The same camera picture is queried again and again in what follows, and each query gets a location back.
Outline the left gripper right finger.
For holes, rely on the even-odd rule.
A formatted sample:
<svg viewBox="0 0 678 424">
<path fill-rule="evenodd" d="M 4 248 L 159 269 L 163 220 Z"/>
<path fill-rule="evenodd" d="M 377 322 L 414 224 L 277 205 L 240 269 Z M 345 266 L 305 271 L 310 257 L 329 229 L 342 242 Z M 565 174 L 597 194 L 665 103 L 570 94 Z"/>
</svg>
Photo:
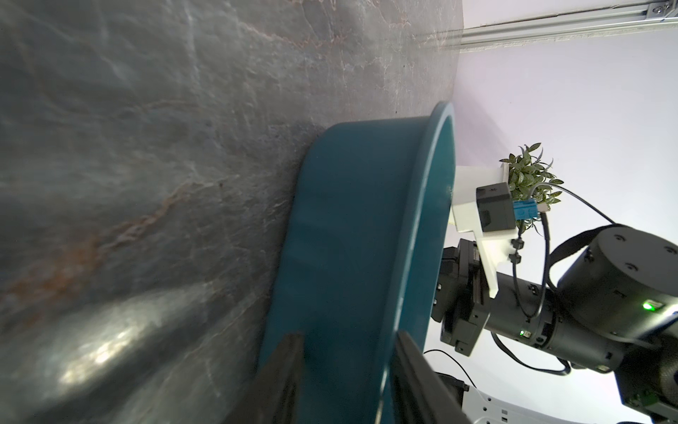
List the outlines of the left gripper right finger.
<svg viewBox="0 0 678 424">
<path fill-rule="evenodd" d="M 390 361 L 396 423 L 470 424 L 461 401 L 470 386 L 434 372 L 411 336 L 400 330 Z"/>
</svg>

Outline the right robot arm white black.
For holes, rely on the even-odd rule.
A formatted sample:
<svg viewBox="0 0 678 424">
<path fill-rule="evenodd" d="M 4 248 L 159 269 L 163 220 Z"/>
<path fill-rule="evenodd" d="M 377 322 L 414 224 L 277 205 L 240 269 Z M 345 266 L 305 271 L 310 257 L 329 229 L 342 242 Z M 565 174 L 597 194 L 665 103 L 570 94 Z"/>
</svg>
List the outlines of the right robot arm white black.
<svg viewBox="0 0 678 424">
<path fill-rule="evenodd" d="M 573 369 L 614 374 L 621 402 L 655 423 L 677 420 L 677 247 L 608 225 L 570 238 L 547 256 L 574 262 L 557 283 L 503 273 L 489 293 L 476 244 L 447 247 L 431 313 L 441 341 L 470 355 L 482 330 L 556 357 Z"/>
</svg>

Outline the teal plastic storage box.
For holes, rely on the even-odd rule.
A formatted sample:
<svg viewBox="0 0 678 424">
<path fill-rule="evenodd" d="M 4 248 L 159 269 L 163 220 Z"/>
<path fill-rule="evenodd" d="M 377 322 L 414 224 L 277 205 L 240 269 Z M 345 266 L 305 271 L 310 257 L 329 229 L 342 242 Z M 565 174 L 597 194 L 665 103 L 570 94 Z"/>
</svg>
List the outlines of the teal plastic storage box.
<svg viewBox="0 0 678 424">
<path fill-rule="evenodd" d="M 309 148 L 260 351 L 304 337 L 300 423 L 391 423 L 397 332 L 423 346 L 455 180 L 453 108 L 348 122 Z"/>
</svg>

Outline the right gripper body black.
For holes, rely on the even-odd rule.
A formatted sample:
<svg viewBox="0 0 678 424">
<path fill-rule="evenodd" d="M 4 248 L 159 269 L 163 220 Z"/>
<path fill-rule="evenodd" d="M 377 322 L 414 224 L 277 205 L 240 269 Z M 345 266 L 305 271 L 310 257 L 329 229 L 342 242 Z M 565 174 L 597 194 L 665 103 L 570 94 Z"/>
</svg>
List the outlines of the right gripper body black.
<svg viewBox="0 0 678 424">
<path fill-rule="evenodd" d="M 487 279 L 476 243 L 460 240 L 443 249 L 431 318 L 441 324 L 441 342 L 470 356 L 490 316 Z"/>
</svg>

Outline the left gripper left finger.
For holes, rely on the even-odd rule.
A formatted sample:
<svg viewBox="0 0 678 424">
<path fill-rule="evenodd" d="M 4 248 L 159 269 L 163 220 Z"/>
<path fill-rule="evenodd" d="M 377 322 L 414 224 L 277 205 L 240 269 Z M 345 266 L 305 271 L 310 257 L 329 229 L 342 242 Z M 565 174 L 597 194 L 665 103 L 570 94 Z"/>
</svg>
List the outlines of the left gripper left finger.
<svg viewBox="0 0 678 424">
<path fill-rule="evenodd" d="M 304 336 L 285 335 L 225 423 L 295 423 L 304 365 Z"/>
</svg>

